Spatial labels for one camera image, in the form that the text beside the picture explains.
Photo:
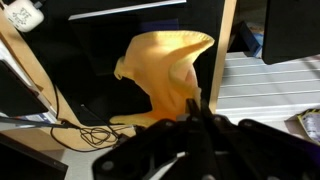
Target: yellow plastic bag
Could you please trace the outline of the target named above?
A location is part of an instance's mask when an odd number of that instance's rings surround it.
[[[150,96],[152,111],[115,116],[110,122],[149,127],[160,119],[175,120],[185,113],[187,98],[200,102],[193,63],[213,43],[212,37],[194,31],[155,31],[135,36],[114,74],[119,80],[126,77],[135,81]]]

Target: desk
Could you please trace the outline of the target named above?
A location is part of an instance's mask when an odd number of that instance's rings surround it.
[[[234,9],[236,0],[225,0],[223,19],[221,25],[221,33],[219,39],[218,55],[216,58],[216,66],[213,78],[212,93],[210,100],[210,108],[214,112],[219,93],[219,87],[221,84],[221,78],[223,74],[224,59],[227,52],[229,43],[229,37],[231,32],[232,20],[234,15]],[[6,43],[6,46],[11,51],[11,54],[16,58],[18,63],[27,72],[34,83],[39,87],[43,95],[52,104],[53,107],[57,107],[55,100],[55,93],[51,81],[42,68],[28,45],[21,38],[16,29],[7,22],[2,10],[0,10],[0,33],[1,39]],[[67,119],[71,123],[84,127],[79,123],[76,116],[72,112],[71,108],[67,104],[65,98],[58,90],[60,113],[59,118]],[[61,145],[56,143],[50,137],[49,128],[38,129],[17,129],[3,132],[5,135],[27,145],[39,151],[63,149]],[[124,129],[119,133],[125,133],[129,136],[134,135],[133,130]],[[90,148],[81,138],[77,130],[72,129],[56,129],[55,135],[65,144],[75,149]]]

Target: computer monitor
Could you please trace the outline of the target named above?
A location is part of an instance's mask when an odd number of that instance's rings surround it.
[[[63,180],[68,166],[0,134],[1,179]]]
[[[319,0],[268,0],[263,61],[274,64],[320,54],[319,11]]]

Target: black monitor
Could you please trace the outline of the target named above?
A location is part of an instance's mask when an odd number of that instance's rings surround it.
[[[0,134],[1,178],[63,180],[68,166]]]
[[[320,1],[268,0],[262,59],[266,64],[320,54]]]

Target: white plug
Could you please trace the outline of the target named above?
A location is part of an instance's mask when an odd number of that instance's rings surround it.
[[[4,5],[6,18],[21,32],[29,32],[44,19],[40,10],[29,0],[16,0]]]

